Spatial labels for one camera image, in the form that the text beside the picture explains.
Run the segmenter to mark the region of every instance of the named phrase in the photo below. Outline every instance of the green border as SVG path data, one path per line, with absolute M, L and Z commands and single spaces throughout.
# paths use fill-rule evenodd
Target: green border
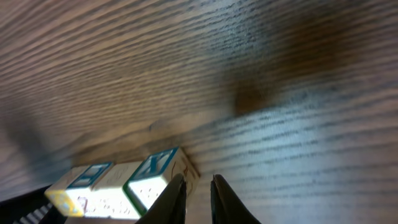
M 141 216 L 144 216 L 145 213 L 147 213 L 147 209 L 145 208 L 145 206 L 141 203 L 141 201 L 137 198 L 137 196 L 133 192 L 130 193 L 131 190 L 129 189 L 128 183 L 129 183 L 129 181 L 126 181 L 126 183 L 124 183 L 123 192 L 127 196 L 127 198 L 130 200 L 130 202 L 132 203 L 134 208 L 136 208 L 137 212 Z

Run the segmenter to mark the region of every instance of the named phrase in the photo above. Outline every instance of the table surface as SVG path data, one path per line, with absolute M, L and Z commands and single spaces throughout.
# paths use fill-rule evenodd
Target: table surface
M 0 2 L 0 200 L 182 146 L 263 223 L 397 223 L 398 3 Z

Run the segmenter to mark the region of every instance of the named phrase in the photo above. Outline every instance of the black object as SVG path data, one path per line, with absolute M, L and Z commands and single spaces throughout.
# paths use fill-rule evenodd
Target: black object
M 136 224 L 184 224 L 186 201 L 187 186 L 183 175 L 177 174 Z
M 39 224 L 65 223 L 67 218 L 61 215 L 61 213 L 59 213 L 45 197 L 44 192 L 47 188 L 48 186 L 16 198 L 0 202 L 0 223 L 22 223 L 20 221 L 21 219 L 30 223 L 32 220 L 30 220 L 29 215 L 31 215 L 31 218 L 34 220 L 38 220 Z
M 211 217 L 213 224 L 260 224 L 219 174 L 211 181 Z

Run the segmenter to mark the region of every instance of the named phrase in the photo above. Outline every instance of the block face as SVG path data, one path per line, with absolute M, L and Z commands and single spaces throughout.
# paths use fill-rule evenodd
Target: block face
M 137 181 L 160 175 L 164 170 L 166 170 L 174 154 L 177 152 L 177 149 L 178 148 L 176 147 L 150 155 L 146 160 L 144 160 L 144 162 L 142 162 L 130 180 Z
M 103 189 L 121 189 L 123 185 L 129 180 L 131 175 L 141 165 L 139 162 L 127 162 L 123 164 L 116 164 L 109 170 L 109 172 L 94 186 L 94 190 Z
M 141 215 L 122 189 L 107 189 L 93 193 L 86 202 L 85 217 L 111 217 L 138 220 Z
M 187 183 L 187 204 L 199 181 L 199 174 L 179 148 L 149 156 L 129 180 L 129 190 L 149 209 L 176 174 Z
M 109 171 L 109 168 L 111 166 L 112 162 L 89 166 L 89 168 L 87 168 L 87 170 L 84 171 L 84 173 L 82 173 L 68 186 L 68 189 L 92 187 L 95 182 L 100 180 L 100 177 L 103 174 Z
M 193 168 L 191 162 L 181 149 L 178 149 L 178 151 L 175 153 L 172 161 L 162 175 L 165 177 L 165 179 L 167 179 L 167 182 L 170 182 L 176 174 L 182 174 L 184 176 L 187 185 L 188 205 L 190 203 L 191 195 L 194 193 L 198 185 L 199 174 Z
M 129 188 L 141 201 L 146 209 L 154 204 L 158 196 L 166 188 L 168 182 L 161 176 L 151 177 L 129 183 Z
M 111 217 L 137 220 L 141 217 L 123 190 L 124 184 L 142 162 L 113 166 L 93 187 L 91 196 L 82 198 L 85 217 Z
M 82 217 L 84 215 L 80 206 L 75 206 L 75 203 L 64 190 L 46 192 L 45 195 L 62 215 L 69 217 Z
M 45 196 L 53 203 L 62 215 L 82 217 L 83 210 L 76 205 L 66 193 L 67 187 L 89 166 L 74 167 L 63 175 L 56 183 L 45 192 Z
M 70 200 L 78 209 L 83 211 L 84 216 L 87 214 L 88 202 L 93 197 L 92 189 L 94 185 L 105 176 L 112 166 L 112 162 L 91 165 L 66 189 Z

